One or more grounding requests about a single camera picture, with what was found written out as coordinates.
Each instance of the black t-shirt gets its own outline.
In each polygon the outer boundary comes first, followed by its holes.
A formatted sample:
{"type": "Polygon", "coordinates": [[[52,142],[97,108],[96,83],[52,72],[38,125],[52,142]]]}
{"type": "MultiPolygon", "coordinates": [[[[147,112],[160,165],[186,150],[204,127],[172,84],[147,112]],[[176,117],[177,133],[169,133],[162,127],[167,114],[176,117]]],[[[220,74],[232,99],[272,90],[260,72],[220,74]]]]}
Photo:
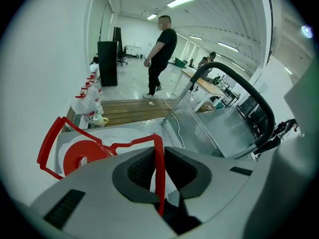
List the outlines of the black t-shirt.
{"type": "Polygon", "coordinates": [[[152,63],[158,63],[161,65],[167,65],[171,58],[176,44],[177,35],[174,29],[168,28],[164,30],[159,36],[157,42],[165,43],[163,48],[152,58],[152,63]]]}

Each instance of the sneaker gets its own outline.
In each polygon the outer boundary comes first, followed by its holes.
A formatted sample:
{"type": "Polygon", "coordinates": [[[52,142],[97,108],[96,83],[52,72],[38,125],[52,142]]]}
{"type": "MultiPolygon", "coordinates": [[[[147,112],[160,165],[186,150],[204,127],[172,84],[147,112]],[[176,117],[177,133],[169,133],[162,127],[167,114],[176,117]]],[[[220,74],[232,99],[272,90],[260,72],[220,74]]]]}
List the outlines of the sneaker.
{"type": "Polygon", "coordinates": [[[155,97],[155,95],[150,95],[150,94],[143,94],[143,97],[144,98],[154,98],[155,97]]]}
{"type": "Polygon", "coordinates": [[[155,91],[161,91],[163,88],[161,86],[156,87],[155,91]]]}
{"type": "Polygon", "coordinates": [[[250,153],[250,156],[251,156],[251,158],[252,158],[253,160],[256,160],[256,156],[257,156],[257,155],[255,155],[253,152],[250,153]]]}

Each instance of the wooden pallet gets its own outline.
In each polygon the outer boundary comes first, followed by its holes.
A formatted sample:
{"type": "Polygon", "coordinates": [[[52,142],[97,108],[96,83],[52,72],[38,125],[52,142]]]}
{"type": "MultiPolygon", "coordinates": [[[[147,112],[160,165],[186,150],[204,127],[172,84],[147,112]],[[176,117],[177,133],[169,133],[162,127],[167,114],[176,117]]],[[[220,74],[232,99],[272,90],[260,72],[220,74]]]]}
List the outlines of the wooden pallet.
{"type": "MultiPolygon", "coordinates": [[[[176,99],[166,99],[166,102],[172,107],[176,102],[176,99]]],[[[170,110],[167,104],[163,99],[135,99],[101,102],[104,110],[103,117],[110,120],[106,126],[165,117],[170,110]]]]}

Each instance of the black handle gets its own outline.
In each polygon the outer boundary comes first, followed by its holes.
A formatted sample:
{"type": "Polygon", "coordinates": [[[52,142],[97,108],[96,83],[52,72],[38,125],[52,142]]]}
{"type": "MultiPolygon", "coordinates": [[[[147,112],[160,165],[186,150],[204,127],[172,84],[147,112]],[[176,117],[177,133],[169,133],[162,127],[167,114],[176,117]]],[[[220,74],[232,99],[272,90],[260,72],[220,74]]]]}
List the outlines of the black handle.
{"type": "Polygon", "coordinates": [[[223,71],[231,78],[233,78],[237,83],[239,83],[259,104],[259,106],[264,110],[268,118],[268,126],[266,132],[255,142],[255,145],[260,148],[263,146],[272,136],[275,129],[275,116],[273,110],[270,108],[266,100],[258,93],[258,91],[250,85],[243,77],[237,74],[234,70],[230,69],[228,66],[219,62],[210,62],[202,65],[197,69],[197,72],[190,79],[192,83],[195,83],[199,77],[209,68],[218,68],[223,71]]]}

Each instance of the desk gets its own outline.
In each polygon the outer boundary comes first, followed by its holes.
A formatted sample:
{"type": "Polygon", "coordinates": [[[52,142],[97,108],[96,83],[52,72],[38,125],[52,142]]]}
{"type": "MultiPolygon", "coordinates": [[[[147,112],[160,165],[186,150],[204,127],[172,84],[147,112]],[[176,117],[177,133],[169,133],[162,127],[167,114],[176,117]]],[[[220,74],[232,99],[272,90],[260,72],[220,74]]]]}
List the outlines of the desk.
{"type": "MultiPolygon", "coordinates": [[[[189,79],[191,77],[194,76],[195,73],[193,72],[190,72],[190,71],[186,71],[186,70],[183,70],[181,69],[180,70],[180,75],[178,77],[178,80],[176,82],[176,85],[172,91],[172,94],[175,95],[175,90],[180,82],[180,79],[183,75],[185,75],[186,77],[188,77],[189,79]]],[[[225,94],[219,89],[217,88],[215,85],[211,84],[211,83],[208,83],[207,81],[203,80],[202,78],[199,78],[196,82],[196,84],[198,84],[205,92],[206,92],[206,95],[205,97],[202,99],[202,101],[199,102],[199,104],[196,106],[196,108],[194,109],[194,112],[196,112],[203,104],[204,102],[210,98],[210,97],[213,97],[213,96],[218,96],[218,97],[224,97],[225,94]]],[[[219,102],[221,101],[221,98],[218,99],[217,101],[214,102],[214,106],[216,106],[219,102]]]]}

